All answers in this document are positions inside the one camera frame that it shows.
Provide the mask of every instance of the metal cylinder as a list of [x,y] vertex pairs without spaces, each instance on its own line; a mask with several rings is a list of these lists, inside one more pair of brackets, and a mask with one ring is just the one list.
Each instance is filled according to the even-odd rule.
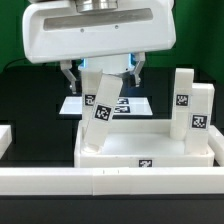
[[76,0],[79,13],[117,9],[117,0]]

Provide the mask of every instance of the black cable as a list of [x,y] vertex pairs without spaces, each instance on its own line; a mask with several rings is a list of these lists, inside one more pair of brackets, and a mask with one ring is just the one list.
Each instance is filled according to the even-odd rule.
[[9,67],[11,64],[13,64],[13,63],[15,63],[15,62],[18,62],[18,61],[25,61],[25,60],[27,60],[27,58],[19,58],[19,59],[10,61],[9,63],[7,63],[7,64],[5,65],[3,71],[6,72],[6,70],[8,69],[8,67]]

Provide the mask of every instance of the black table surface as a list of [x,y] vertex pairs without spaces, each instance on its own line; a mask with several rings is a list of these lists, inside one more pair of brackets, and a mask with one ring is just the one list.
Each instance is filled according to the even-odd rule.
[[[140,88],[121,96],[147,97],[153,119],[171,117],[174,68],[144,68]],[[224,86],[202,71],[195,82],[216,88],[212,124],[223,132]],[[13,67],[0,74],[0,125],[13,142],[0,167],[73,167],[80,117],[59,116],[69,83],[57,67]],[[1,196],[0,223],[223,223],[224,195]]]

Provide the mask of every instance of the white tray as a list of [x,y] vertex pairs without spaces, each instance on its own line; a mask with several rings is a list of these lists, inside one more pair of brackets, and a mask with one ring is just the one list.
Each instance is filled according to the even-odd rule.
[[170,120],[113,120],[100,153],[84,151],[83,127],[79,123],[75,167],[211,167],[214,152],[186,155],[185,142],[169,137]]

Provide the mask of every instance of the green background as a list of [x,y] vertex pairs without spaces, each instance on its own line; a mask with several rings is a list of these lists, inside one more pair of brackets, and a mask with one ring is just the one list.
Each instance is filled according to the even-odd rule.
[[[0,0],[0,72],[24,58],[22,16],[27,0]],[[177,42],[169,51],[148,53],[145,66],[198,68],[224,83],[224,1],[176,0]],[[14,65],[30,65],[26,60]]]

